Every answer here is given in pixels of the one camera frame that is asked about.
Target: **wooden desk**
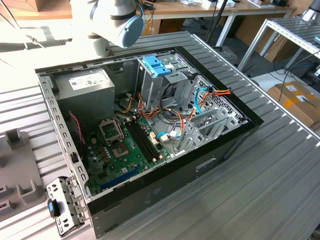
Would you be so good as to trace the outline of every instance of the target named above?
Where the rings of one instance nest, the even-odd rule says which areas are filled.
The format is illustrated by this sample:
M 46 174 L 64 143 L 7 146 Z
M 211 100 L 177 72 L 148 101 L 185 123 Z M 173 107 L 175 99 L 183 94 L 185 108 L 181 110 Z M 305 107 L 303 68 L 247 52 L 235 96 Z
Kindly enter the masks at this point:
M 26 11 L 17 8 L 10 8 L 13 15 L 18 21 L 23 20 L 48 20 L 48 19 L 71 19 L 71 6 L 69 0 L 50 0 L 42 8 L 41 12 Z M 284 18 L 289 17 L 295 10 L 293 7 L 279 7 L 273 9 L 261 9 L 247 0 L 241 0 L 236 3 L 235 7 L 226 8 L 222 16 L 227 16 L 226 23 L 223 27 L 220 38 L 217 41 L 217 46 L 222 46 L 227 34 L 230 30 L 232 23 L 238 15 L 266 15 L 266 14 L 284 14 Z M 195 18 L 195 17 L 211 17 L 214 8 L 204 9 L 200 3 L 194 6 L 187 6 L 182 4 L 179 0 L 175 2 L 156 2 L 154 3 L 153 13 L 153 34 L 159 32 L 160 20 L 162 19 L 180 19 L 180 18 Z M 3 8 L 0 8 L 0 13 L 6 16 Z M 145 11 L 146 19 L 151 17 L 151 12 Z

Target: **blue drive bracket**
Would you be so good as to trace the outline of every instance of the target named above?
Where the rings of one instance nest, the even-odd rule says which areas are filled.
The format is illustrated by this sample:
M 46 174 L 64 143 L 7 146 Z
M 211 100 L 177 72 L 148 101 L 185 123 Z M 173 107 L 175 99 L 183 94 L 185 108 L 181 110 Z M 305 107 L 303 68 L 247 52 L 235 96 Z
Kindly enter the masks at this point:
M 150 69 L 156 77 L 171 74 L 171 70 L 167 69 L 157 57 L 145 56 L 143 60 L 147 68 Z

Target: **red cable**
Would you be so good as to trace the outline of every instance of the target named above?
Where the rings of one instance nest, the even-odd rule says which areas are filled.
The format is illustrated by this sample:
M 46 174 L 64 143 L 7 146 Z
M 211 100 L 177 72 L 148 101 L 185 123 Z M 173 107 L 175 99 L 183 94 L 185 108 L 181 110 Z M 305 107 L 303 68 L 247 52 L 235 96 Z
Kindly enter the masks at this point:
M 80 144 L 81 144 L 81 157 L 82 157 L 83 142 L 82 142 L 82 132 L 81 132 L 80 123 L 79 123 L 78 119 L 76 118 L 76 116 L 73 115 L 71 112 L 69 112 L 69 115 L 70 115 L 71 117 L 73 117 L 73 119 L 75 120 L 76 124 L 78 125 L 79 135 L 80 135 Z

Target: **metal slotted surface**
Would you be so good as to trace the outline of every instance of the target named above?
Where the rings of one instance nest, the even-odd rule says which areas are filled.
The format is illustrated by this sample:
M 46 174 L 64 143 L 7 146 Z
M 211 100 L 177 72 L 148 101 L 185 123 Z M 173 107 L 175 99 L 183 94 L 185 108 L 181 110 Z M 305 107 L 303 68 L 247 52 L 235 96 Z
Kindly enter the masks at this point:
M 227 162 L 120 225 L 103 239 L 118 240 L 305 240 L 320 223 L 320 149 L 270 98 L 198 37 L 187 32 L 142 37 L 129 49 L 184 46 L 264 120 Z M 40 89 L 0 94 L 0 133 L 29 133 L 46 185 L 68 170 Z M 0 222 L 0 239 L 58 239 L 44 202 Z M 65 239 L 94 239 L 86 223 Z
M 320 36 L 320 19 L 310 24 L 298 16 L 272 18 L 266 24 L 312 54 L 320 50 L 320 44 L 315 42 L 315 37 Z

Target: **ram slot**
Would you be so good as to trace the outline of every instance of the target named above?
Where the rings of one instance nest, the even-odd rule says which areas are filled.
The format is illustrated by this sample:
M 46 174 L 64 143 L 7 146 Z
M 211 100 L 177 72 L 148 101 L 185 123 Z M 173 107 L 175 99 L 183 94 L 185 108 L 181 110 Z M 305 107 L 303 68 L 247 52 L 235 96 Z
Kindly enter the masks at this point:
M 157 153 L 154 146 L 149 141 L 148 137 L 145 135 L 144 131 L 141 129 L 137 122 L 130 122 L 126 125 L 129 133 L 131 134 L 133 140 L 135 141 L 138 148 L 141 150 L 143 156 L 151 163 L 153 159 L 157 159 L 159 154 Z

